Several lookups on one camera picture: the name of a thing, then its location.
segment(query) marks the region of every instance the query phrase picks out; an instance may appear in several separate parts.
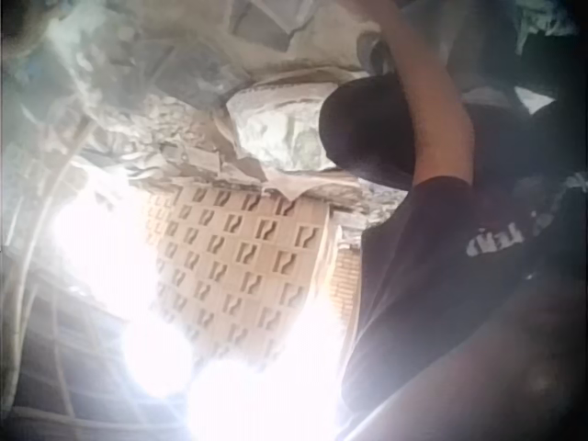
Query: person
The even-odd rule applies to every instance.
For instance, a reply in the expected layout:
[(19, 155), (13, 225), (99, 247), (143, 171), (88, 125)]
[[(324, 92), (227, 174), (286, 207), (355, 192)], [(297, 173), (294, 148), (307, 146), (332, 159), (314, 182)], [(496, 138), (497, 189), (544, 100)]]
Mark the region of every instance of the person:
[[(339, 439), (555, 435), (585, 399), (582, 151), (547, 146), (536, 159), (513, 142), (518, 134), (502, 139), (507, 148), (492, 130), (480, 136), (400, 9), (391, 0), (356, 3), (380, 25), (397, 76), (336, 91), (322, 110), (322, 141), (342, 168), (409, 191), (362, 237), (356, 340), (342, 387), (351, 418)], [(502, 134), (509, 127), (516, 130)], [(532, 186), (521, 180), (537, 173)]]

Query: wall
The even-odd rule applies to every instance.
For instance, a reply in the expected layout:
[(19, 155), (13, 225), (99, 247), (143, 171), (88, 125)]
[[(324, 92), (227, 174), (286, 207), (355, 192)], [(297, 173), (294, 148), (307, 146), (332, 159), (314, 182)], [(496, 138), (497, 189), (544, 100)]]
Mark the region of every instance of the wall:
[(344, 323), (353, 318), (359, 290), (360, 255), (358, 250), (340, 249), (335, 260), (329, 297), (338, 317)]
[(197, 363), (275, 359), (315, 283), (328, 213), (313, 199), (211, 187), (153, 196), (157, 309), (193, 341)]

